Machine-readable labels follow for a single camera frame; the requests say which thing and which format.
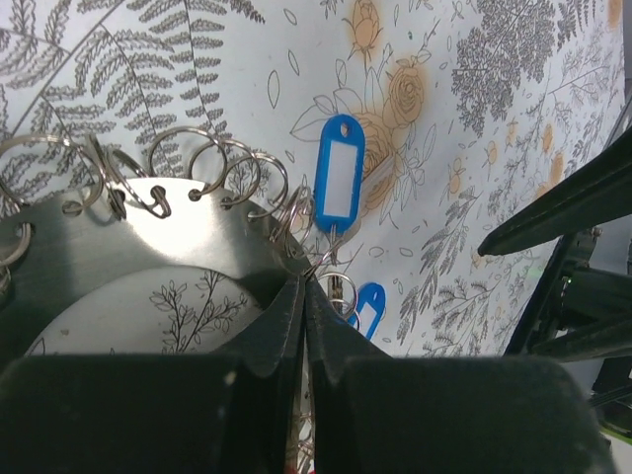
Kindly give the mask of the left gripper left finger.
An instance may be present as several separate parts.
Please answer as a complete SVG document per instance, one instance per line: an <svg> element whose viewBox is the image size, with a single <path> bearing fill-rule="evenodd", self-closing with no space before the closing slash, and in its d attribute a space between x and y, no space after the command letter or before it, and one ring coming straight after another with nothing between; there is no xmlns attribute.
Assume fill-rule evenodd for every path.
<svg viewBox="0 0 632 474"><path fill-rule="evenodd" d="M30 355L1 376L5 473L282 473L304 278L206 355Z"/></svg>

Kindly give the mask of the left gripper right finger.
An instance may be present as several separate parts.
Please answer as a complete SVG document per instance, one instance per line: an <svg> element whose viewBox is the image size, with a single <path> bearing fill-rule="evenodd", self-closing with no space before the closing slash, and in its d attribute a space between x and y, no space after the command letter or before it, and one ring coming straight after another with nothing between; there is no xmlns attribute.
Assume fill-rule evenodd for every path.
<svg viewBox="0 0 632 474"><path fill-rule="evenodd" d="M304 317L319 473L612 473L593 413L558 363L387 355L321 285Z"/></svg>

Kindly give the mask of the blue key tag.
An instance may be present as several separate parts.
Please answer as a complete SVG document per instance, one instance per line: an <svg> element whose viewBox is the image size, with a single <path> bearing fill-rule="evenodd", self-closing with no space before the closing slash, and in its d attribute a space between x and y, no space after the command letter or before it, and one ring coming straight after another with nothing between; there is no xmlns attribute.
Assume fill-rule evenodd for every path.
<svg viewBox="0 0 632 474"><path fill-rule="evenodd" d="M357 220L365 147L363 128L353 116L332 116L322 128L313 221L328 236L344 234Z"/></svg>
<svg viewBox="0 0 632 474"><path fill-rule="evenodd" d="M384 317L386 303L385 288L378 282L367 282L358 291L355 310L348 323L371 340Z"/></svg>

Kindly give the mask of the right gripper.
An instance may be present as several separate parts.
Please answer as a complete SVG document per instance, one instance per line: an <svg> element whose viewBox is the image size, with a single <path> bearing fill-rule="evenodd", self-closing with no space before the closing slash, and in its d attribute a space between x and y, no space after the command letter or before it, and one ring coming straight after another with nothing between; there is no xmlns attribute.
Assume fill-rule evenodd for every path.
<svg viewBox="0 0 632 474"><path fill-rule="evenodd" d="M617 435L631 432L630 213L627 101L598 156L478 247L481 256L507 255L592 227L556 245L505 353L540 352L565 364L588 391L600 424Z"/></svg>

